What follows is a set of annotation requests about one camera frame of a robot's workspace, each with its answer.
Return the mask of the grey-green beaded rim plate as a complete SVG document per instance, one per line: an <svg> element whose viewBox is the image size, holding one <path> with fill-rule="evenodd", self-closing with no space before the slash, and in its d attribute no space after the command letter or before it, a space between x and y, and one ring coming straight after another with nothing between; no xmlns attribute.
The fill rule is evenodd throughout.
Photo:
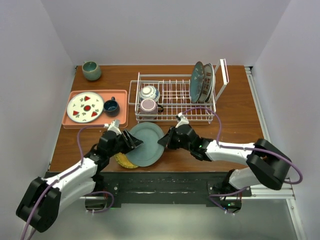
<svg viewBox="0 0 320 240"><path fill-rule="evenodd" d="M161 158L165 148L158 144L158 140L165 134L157 124L142 122L135 125L129 133L143 141L139 147L125 154L132 164L138 167L149 167Z"/></svg>

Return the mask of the yellow woven bamboo tray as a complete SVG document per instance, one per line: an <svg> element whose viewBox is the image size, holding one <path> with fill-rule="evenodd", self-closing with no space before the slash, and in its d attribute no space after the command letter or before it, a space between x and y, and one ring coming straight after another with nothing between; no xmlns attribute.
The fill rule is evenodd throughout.
<svg viewBox="0 0 320 240"><path fill-rule="evenodd" d="M129 161L129 159L127 158L127 156L125 154L121 153L121 152L115 154L114 155L114 159L123 168L126 168L126 169L136 169L136 168L138 168L137 165L131 163Z"/></svg>

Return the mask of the purple mug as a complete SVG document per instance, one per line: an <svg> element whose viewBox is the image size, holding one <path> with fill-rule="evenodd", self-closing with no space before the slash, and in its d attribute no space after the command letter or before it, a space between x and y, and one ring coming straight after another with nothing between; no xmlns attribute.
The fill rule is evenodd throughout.
<svg viewBox="0 0 320 240"><path fill-rule="evenodd" d="M143 99L140 103L140 115L142 115L142 119L153 120L163 111L164 107L151 98Z"/></svg>

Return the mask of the blue floral ceramic bowl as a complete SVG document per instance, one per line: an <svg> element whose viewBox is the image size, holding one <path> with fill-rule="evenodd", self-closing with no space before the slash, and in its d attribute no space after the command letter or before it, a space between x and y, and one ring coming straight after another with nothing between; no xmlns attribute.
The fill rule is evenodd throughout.
<svg viewBox="0 0 320 240"><path fill-rule="evenodd" d="M143 87L139 92L139 100L151 99L158 102L160 99L160 91L153 85Z"/></svg>

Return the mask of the teal glazed floral plate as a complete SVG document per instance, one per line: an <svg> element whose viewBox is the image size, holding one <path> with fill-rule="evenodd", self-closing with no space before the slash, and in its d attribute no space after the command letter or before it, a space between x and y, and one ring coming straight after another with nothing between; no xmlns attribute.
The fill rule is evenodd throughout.
<svg viewBox="0 0 320 240"><path fill-rule="evenodd" d="M192 70L190 84L189 84L189 95L191 103L196 103L201 95L204 82L204 65L201 61L198 61Z"/></svg>

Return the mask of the red Chinese text white plate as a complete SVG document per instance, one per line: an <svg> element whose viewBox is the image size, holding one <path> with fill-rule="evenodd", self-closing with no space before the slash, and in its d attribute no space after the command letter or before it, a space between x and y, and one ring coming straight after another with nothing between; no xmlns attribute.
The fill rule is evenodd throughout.
<svg viewBox="0 0 320 240"><path fill-rule="evenodd" d="M211 96L214 83L214 68L211 63L204 66L204 79L202 85L201 95L199 97L200 103L206 103Z"/></svg>

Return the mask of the green rimmed white plate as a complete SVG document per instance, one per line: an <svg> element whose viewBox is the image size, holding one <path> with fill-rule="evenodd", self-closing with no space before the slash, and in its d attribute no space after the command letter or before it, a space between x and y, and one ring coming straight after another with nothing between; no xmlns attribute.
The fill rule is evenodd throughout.
<svg viewBox="0 0 320 240"><path fill-rule="evenodd" d="M212 66L212 86L211 86L211 93L212 93L212 98L215 99L216 98L216 91L215 91L215 87L216 87L216 72L215 72L215 67L211 64Z"/></svg>

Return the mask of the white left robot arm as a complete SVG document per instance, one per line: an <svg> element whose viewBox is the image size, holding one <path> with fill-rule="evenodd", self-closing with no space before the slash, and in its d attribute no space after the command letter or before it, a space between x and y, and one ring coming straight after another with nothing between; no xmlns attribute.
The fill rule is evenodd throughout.
<svg viewBox="0 0 320 240"><path fill-rule="evenodd" d="M78 198L99 196L104 184L94 179L118 153L127 154L144 142L127 130L106 130L98 143L75 165L49 178L35 178L16 209L16 216L43 233L56 221L59 213Z"/></svg>

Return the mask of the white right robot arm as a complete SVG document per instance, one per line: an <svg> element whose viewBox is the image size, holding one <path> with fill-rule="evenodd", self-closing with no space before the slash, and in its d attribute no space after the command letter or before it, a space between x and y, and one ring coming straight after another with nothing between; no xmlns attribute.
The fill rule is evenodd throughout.
<svg viewBox="0 0 320 240"><path fill-rule="evenodd" d="M245 144L219 142L200 137L189 124L171 127L158 144L172 150L187 150L200 161L247 165L243 169L231 170L222 183L223 192L230 197L245 187L259 184L280 190L291 166L291 160L266 139Z"/></svg>

